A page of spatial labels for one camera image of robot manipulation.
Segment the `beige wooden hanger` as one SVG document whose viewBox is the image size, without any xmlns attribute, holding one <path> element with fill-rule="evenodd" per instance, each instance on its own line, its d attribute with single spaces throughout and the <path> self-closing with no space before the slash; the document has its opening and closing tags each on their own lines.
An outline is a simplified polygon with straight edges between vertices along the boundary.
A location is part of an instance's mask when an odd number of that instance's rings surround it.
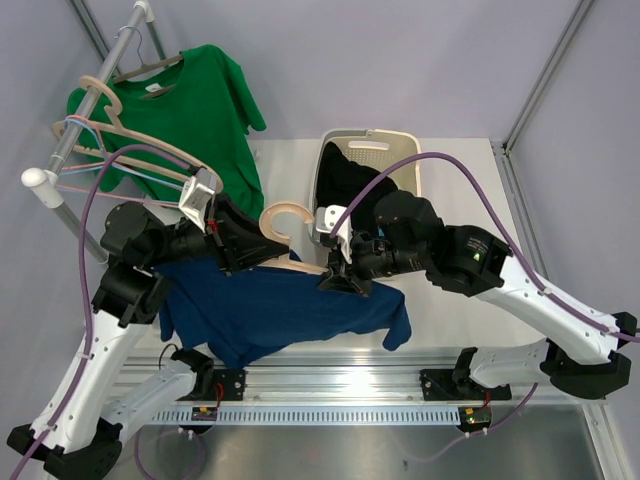
<svg viewBox="0 0 640 480">
<path fill-rule="evenodd" d="M 295 202 L 279 201 L 266 207 L 259 218 L 260 231 L 267 239 L 284 245 L 287 248 L 287 251 L 277 258 L 266 260 L 265 262 L 261 263 L 260 266 L 290 270 L 311 275 L 322 275 L 326 273 L 328 271 L 326 267 L 321 267 L 290 258 L 289 247 L 291 246 L 291 237 L 289 235 L 282 234 L 273 228 L 273 220 L 279 214 L 294 214 L 299 217 L 306 225 L 312 224 L 314 220 L 312 213 L 306 207 Z"/>
<path fill-rule="evenodd" d="M 105 96 L 109 100 L 109 104 L 104 107 L 104 111 L 109 118 L 110 123 L 104 122 L 96 122 L 89 121 L 90 125 L 97 127 L 97 130 L 106 133 L 111 133 L 114 135 L 118 135 L 121 137 L 126 137 L 129 139 L 133 139 L 139 142 L 140 144 L 136 144 L 134 146 L 153 146 L 160 149 L 161 153 L 169 154 L 176 159 L 186 163 L 186 167 L 180 167 L 182 170 L 187 171 L 189 167 L 202 167 L 206 169 L 212 177 L 217 181 L 215 184 L 218 189 L 217 191 L 222 191 L 224 188 L 224 183 L 221 177 L 208 165 L 198 160 L 196 157 L 192 156 L 184 152 L 183 150 L 167 143 L 162 140 L 159 140 L 155 137 L 152 137 L 147 134 L 140 133 L 135 130 L 131 130 L 123 126 L 120 121 L 119 115 L 123 111 L 123 106 L 120 99 L 116 96 L 116 94 L 102 81 L 94 78 L 92 76 L 83 75 L 79 79 L 79 86 L 83 90 L 88 93 L 98 93 L 100 96 Z M 121 164 L 136 167 L 140 169 L 147 170 L 149 172 L 155 172 L 167 178 L 173 178 L 175 180 L 181 180 L 185 182 L 187 180 L 187 176 L 185 174 L 178 173 L 177 171 L 170 170 L 168 168 L 155 165 L 153 163 L 144 162 L 139 159 L 133 159 L 125 156 L 125 160 L 120 162 Z"/>
<path fill-rule="evenodd" d="M 65 127 L 62 121 L 57 121 L 54 123 L 52 127 L 54 135 L 60 139 L 62 134 L 65 131 Z M 95 158 L 103 158 L 99 149 L 84 147 L 82 145 L 76 144 L 73 146 L 72 151 L 75 153 L 79 153 L 81 155 L 95 157 Z M 145 162 L 143 160 L 130 158 L 125 155 L 121 155 L 116 162 L 120 165 L 126 166 L 127 168 L 139 168 L 148 172 L 153 172 L 162 175 L 163 177 L 170 178 L 173 180 L 186 182 L 187 176 L 183 173 L 179 173 L 177 171 L 161 167 L 155 164 L 151 164 L 149 162 Z"/>
</svg>

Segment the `navy blue t shirt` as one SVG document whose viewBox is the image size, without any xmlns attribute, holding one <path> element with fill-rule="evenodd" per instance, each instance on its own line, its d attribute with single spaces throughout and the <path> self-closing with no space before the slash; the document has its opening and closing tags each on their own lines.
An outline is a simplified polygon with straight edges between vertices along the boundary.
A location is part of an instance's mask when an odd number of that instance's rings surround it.
<svg viewBox="0 0 640 480">
<path fill-rule="evenodd" d="M 173 285 L 159 310 L 161 338 L 185 349 L 207 345 L 243 368 L 291 344 L 379 330 L 394 351 L 412 330 L 404 294 L 376 283 L 368 296 L 321 291 L 316 275 L 255 267 L 226 275 L 211 257 L 156 267 Z"/>
</svg>

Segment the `black t shirt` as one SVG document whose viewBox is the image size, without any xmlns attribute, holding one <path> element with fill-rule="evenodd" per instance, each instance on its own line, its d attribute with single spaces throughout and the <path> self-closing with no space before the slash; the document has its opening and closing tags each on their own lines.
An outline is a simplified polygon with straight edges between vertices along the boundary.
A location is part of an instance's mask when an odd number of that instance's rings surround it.
<svg viewBox="0 0 640 480">
<path fill-rule="evenodd" d="M 339 205 L 347 207 L 364 187 L 378 175 L 374 168 L 348 160 L 333 142 L 322 151 L 315 188 L 317 207 Z M 385 196 L 398 190 L 391 178 L 383 179 L 367 194 L 350 214 L 356 232 L 368 232 L 378 237 L 374 207 Z"/>
</svg>

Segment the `green t shirt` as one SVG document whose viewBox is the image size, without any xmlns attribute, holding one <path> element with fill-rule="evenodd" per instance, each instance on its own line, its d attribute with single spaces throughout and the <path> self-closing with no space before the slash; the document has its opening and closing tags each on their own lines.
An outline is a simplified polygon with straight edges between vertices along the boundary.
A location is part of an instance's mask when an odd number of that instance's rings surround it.
<svg viewBox="0 0 640 480">
<path fill-rule="evenodd" d="M 119 119 L 134 130 L 192 155 L 211 167 L 223 191 L 258 219 L 264 195 L 247 142 L 266 123 L 239 64 L 214 45 L 184 50 L 181 60 L 147 79 L 109 81 Z"/>
</svg>

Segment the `beige wooden hanger front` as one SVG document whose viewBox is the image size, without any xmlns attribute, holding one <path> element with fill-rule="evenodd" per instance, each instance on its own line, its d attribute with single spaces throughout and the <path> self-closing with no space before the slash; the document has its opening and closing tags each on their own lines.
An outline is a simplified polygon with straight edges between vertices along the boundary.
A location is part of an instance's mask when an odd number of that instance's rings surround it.
<svg viewBox="0 0 640 480">
<path fill-rule="evenodd" d="M 57 121 L 54 123 L 52 127 L 54 135 L 60 139 L 62 134 L 65 131 L 65 127 L 62 121 Z M 81 155 L 95 157 L 95 158 L 103 158 L 99 149 L 84 147 L 82 145 L 76 144 L 73 146 L 72 151 L 75 153 L 79 153 Z M 148 172 L 153 172 L 162 175 L 163 177 L 170 178 L 173 180 L 186 182 L 187 176 L 183 173 L 179 173 L 177 171 L 161 167 L 155 164 L 151 164 L 149 162 L 145 162 L 143 160 L 130 158 L 125 155 L 121 155 L 116 162 L 120 165 L 126 166 L 127 168 L 139 168 Z"/>
</svg>

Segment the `pink wire hanger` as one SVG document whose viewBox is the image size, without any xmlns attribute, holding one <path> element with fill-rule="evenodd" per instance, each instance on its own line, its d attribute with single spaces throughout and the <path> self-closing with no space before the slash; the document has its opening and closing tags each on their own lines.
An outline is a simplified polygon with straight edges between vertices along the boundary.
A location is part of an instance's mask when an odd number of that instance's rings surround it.
<svg viewBox="0 0 640 480">
<path fill-rule="evenodd" d="M 74 124 L 79 126 L 81 129 L 86 130 L 87 132 L 89 132 L 97 146 L 98 149 L 100 150 L 100 153 L 102 154 L 103 158 L 101 161 L 99 162 L 91 162 L 91 163 L 87 163 L 87 164 L 81 164 L 81 165 L 76 165 L 76 166 L 72 166 L 72 167 L 63 167 L 63 175 L 71 175 L 71 174 L 75 174 L 75 173 L 83 173 L 83 172 L 90 172 L 90 171 L 95 171 L 96 173 L 99 173 L 104 166 L 104 163 L 113 156 L 113 153 L 109 152 L 105 146 L 105 143 L 103 141 L 101 132 L 97 130 L 97 127 L 94 127 L 92 125 L 90 125 L 89 123 L 89 119 L 78 116 L 78 115 L 69 115 L 67 116 L 64 120 L 62 120 L 65 130 L 66 127 L 69 124 Z M 178 167 L 186 167 L 187 164 L 183 163 L 182 161 L 176 159 L 175 157 L 166 154 L 166 153 L 161 153 L 159 148 L 153 147 L 153 146 L 134 146 L 136 144 L 133 145 L 129 145 L 129 150 L 130 151 L 144 151 L 144 152 L 150 152 L 158 157 L 161 158 L 165 158 L 168 159 L 170 162 L 176 164 Z M 126 166 L 120 165 L 116 162 L 116 160 L 114 160 L 110 166 L 110 168 L 113 169 L 117 169 L 119 171 L 122 171 L 126 174 L 129 174 L 130 176 L 134 176 L 134 177 L 138 177 L 140 179 L 145 179 L 145 180 L 150 180 L 152 182 L 155 183 L 159 183 L 162 184 L 164 186 L 170 187 L 173 190 L 176 190 L 178 192 L 182 191 L 182 187 L 171 183 L 169 181 L 166 180 L 161 180 L 159 178 L 156 178 L 154 176 L 150 176 L 148 174 L 142 173 L 141 171 L 139 171 L 139 168 L 133 167 L 133 168 L 127 168 Z M 134 202 L 138 202 L 138 203 L 142 203 L 142 204 L 148 204 L 148 205 L 155 205 L 155 206 L 161 206 L 161 207 L 167 207 L 167 208 L 172 208 L 172 209 L 177 209 L 178 208 L 178 203 L 175 201 L 163 201 L 163 200 L 157 200 L 157 199 L 153 199 L 153 198 L 136 198 L 136 197 L 131 197 L 131 196 L 123 196 L 123 195 L 119 195 L 119 194 L 114 194 L 114 193 L 108 193 L 108 192 L 104 192 L 101 190 L 101 183 L 102 181 L 99 180 L 98 181 L 98 190 L 96 195 L 97 196 L 102 196 L 102 197 L 108 197 L 108 198 L 112 198 L 112 199 L 118 199 L 118 200 L 125 200 L 125 201 L 134 201 Z"/>
</svg>

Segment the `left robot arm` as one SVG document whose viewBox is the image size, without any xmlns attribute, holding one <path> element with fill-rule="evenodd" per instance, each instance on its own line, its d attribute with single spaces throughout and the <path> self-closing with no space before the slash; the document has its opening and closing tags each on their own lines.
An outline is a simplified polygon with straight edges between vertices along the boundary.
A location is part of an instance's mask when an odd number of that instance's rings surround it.
<svg viewBox="0 0 640 480">
<path fill-rule="evenodd" d="M 121 401 L 108 401 L 125 360 L 151 327 L 174 283 L 156 272 L 168 263 L 212 258 L 228 275 L 289 255 L 268 228 L 226 194 L 182 200 L 179 222 L 166 225 L 142 204 L 107 216 L 101 245 L 108 268 L 93 296 L 83 297 L 85 337 L 47 407 L 15 427 L 10 448 L 35 459 L 56 479 L 102 479 L 124 444 L 171 403 L 220 393 L 211 357 L 177 350 L 166 366 Z"/>
</svg>

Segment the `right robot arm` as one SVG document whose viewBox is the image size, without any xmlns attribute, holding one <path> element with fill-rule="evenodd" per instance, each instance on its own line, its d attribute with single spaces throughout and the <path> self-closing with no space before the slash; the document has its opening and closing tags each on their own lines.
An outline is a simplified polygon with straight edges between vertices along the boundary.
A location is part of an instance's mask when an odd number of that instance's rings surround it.
<svg viewBox="0 0 640 480">
<path fill-rule="evenodd" d="M 377 279 L 422 272 L 434 286 L 497 306 L 544 336 L 516 347 L 468 347 L 454 367 L 422 371 L 422 382 L 436 387 L 434 398 L 503 400 L 513 384 L 549 383 L 599 400 L 628 384 L 632 362 L 619 350 L 637 325 L 631 314 L 603 314 L 575 300 L 527 272 L 514 248 L 489 231 L 447 226 L 427 199 L 410 192 L 376 204 L 378 237 L 353 232 L 345 211 L 315 211 L 315 238 L 330 250 L 320 289 L 368 295 Z"/>
</svg>

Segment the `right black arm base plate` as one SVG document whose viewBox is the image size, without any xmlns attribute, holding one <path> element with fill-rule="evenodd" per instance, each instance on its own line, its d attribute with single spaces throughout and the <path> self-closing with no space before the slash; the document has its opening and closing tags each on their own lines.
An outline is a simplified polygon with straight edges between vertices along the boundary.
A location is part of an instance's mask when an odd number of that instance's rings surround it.
<svg viewBox="0 0 640 480">
<path fill-rule="evenodd" d="M 468 379 L 455 381 L 452 369 L 423 369 L 419 373 L 425 401 L 506 401 L 512 399 L 509 386 L 483 387 Z"/>
</svg>

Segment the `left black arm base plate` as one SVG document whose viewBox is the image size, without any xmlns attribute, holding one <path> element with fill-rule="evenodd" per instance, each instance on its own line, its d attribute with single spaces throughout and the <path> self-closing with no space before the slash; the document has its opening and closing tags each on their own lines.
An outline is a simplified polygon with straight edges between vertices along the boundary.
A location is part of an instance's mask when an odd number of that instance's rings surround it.
<svg viewBox="0 0 640 480">
<path fill-rule="evenodd" d="M 204 376 L 202 400 L 215 401 L 222 394 L 222 401 L 239 402 L 244 399 L 246 371 L 243 369 L 214 369 Z"/>
</svg>

